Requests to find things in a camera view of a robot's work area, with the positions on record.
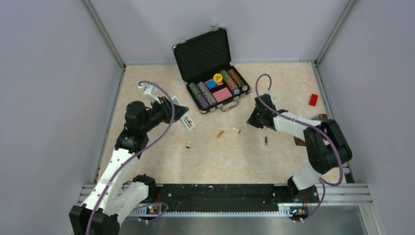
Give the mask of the white remote control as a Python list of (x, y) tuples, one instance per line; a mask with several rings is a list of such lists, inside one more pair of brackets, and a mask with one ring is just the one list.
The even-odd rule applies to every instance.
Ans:
[(192, 131), (195, 128), (195, 122), (190, 116), (181, 117), (180, 122), (188, 131)]

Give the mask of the orange battery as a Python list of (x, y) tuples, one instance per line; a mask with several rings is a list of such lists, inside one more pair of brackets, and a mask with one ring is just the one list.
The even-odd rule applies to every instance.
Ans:
[(224, 134), (224, 130), (222, 130), (222, 131), (220, 131), (218, 134), (217, 134), (217, 138), (220, 138), (222, 135)]

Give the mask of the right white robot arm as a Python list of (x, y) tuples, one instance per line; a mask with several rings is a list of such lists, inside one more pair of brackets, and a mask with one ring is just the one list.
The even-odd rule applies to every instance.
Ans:
[(296, 116), (284, 109), (277, 111), (273, 99), (269, 94), (256, 97), (247, 124), (284, 132), (305, 143), (308, 163), (287, 181), (288, 198), (299, 202), (324, 174), (349, 162), (352, 151), (335, 120), (318, 121)]

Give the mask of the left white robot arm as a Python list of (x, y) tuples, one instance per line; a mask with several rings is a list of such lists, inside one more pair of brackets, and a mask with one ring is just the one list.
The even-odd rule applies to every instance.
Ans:
[(76, 235), (116, 235), (127, 216), (142, 201), (152, 202), (157, 189), (144, 182), (132, 182), (120, 192), (132, 167), (142, 153), (153, 146), (148, 132), (161, 123), (171, 125), (184, 117), (189, 108), (160, 97), (146, 107), (133, 101), (126, 107), (124, 128), (118, 136), (110, 162), (100, 181), (80, 206), (69, 212), (72, 230)]

